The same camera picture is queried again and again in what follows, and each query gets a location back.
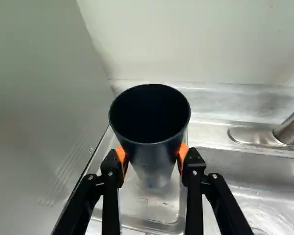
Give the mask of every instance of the faucet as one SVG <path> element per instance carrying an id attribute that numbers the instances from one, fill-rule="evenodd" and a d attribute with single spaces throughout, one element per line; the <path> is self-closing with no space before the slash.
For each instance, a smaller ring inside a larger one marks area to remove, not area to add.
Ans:
<path id="1" fill-rule="evenodd" d="M 273 134 L 280 142 L 294 145 L 294 112 L 273 130 Z"/>
<path id="2" fill-rule="evenodd" d="M 274 129 L 235 127 L 228 135 L 237 143 L 294 149 L 294 112 Z"/>

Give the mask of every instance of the faucet base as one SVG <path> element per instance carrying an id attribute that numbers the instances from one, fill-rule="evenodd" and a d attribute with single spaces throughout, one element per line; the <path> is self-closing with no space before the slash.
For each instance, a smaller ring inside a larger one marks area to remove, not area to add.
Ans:
<path id="1" fill-rule="evenodd" d="M 272 129 L 235 127 L 229 129 L 227 133 L 231 140 L 236 143 L 294 150 L 294 145 L 287 145 L 280 142 L 274 136 Z"/>

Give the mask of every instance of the gray panel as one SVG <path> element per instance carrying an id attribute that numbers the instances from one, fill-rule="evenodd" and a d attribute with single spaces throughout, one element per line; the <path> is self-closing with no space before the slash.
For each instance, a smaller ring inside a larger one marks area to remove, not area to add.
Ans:
<path id="1" fill-rule="evenodd" d="M 76 2 L 0 1 L 0 235 L 50 234 L 112 99 Z"/>

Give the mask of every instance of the sink basin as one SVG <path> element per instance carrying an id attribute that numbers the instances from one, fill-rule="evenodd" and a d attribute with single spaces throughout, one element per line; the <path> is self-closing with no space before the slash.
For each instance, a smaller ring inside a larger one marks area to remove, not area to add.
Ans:
<path id="1" fill-rule="evenodd" d="M 206 174 L 217 172 L 227 181 L 256 235 L 294 235 L 294 151 L 271 150 L 233 142 L 227 130 L 259 124 L 197 120 L 188 129 L 189 146 L 197 147 L 207 163 Z M 100 174 L 100 163 L 118 146 L 111 129 L 99 145 L 87 173 Z M 162 190 L 144 187 L 129 166 L 119 191 L 122 232 L 182 234 L 186 189 L 175 167 Z M 96 204 L 87 234 L 100 234 L 102 199 Z M 204 233 L 219 235 L 209 202 L 203 196 Z"/>

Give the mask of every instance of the cup rim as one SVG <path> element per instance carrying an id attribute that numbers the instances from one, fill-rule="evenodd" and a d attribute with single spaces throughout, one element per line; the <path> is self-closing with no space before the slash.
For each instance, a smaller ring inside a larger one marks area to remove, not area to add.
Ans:
<path id="1" fill-rule="evenodd" d="M 185 99 L 185 101 L 186 101 L 186 103 L 187 103 L 187 106 L 188 106 L 188 107 L 187 107 L 187 110 L 188 110 L 188 117 L 187 117 L 187 120 L 186 120 L 184 126 L 181 128 L 180 131 L 178 131 L 176 134 L 174 134 L 173 136 L 171 136 L 171 137 L 169 137 L 168 139 L 165 139 L 165 140 L 163 140 L 163 141 L 158 141 L 158 142 L 153 142 L 153 143 L 142 143 L 142 142 L 138 142 L 138 141 L 132 141 L 132 140 L 126 138 L 125 136 L 121 135 L 121 134 L 120 134 L 120 133 L 114 128 L 114 126 L 112 125 L 112 123 L 111 123 L 111 109 L 112 109 L 114 103 L 116 102 L 116 100 L 118 99 L 118 97 L 121 96 L 123 93 L 125 93 L 125 92 L 127 92 L 127 91 L 130 91 L 130 90 L 133 90 L 133 89 L 136 89 L 136 88 L 138 88 L 138 87 L 151 86 L 151 85 L 157 85 L 157 86 L 162 86 L 162 87 L 170 88 L 170 89 L 173 89 L 173 90 L 175 90 L 176 92 L 178 92 L 178 93 L 179 93 L 179 94 Z M 140 145 L 156 145 L 156 144 L 161 144 L 161 143 L 168 142 L 168 141 L 170 141 L 170 140 L 176 138 L 178 135 L 180 135 L 182 132 L 184 132 L 184 131 L 186 130 L 186 127 L 187 127 L 187 125 L 188 125 L 188 123 L 190 122 L 190 119 L 191 119 L 191 106 L 190 106 L 190 104 L 189 104 L 187 98 L 185 97 L 185 95 L 184 95 L 182 92 L 180 92 L 178 89 L 173 88 L 173 87 L 168 86 L 168 85 L 164 85 L 164 84 L 147 83 L 147 84 L 141 84 L 141 85 L 137 85 L 137 86 L 131 87 L 131 88 L 129 88 L 129 89 L 126 89 L 126 90 L 123 91 L 122 93 L 120 93 L 120 94 L 119 94 L 119 95 L 113 100 L 113 102 L 111 103 L 110 108 L 109 108 L 108 117 L 109 117 L 109 124 L 110 124 L 110 126 L 111 126 L 113 132 L 114 132 L 116 135 L 121 136 L 125 141 L 130 142 L 130 143 L 133 143 L 133 144 L 140 144 Z"/>

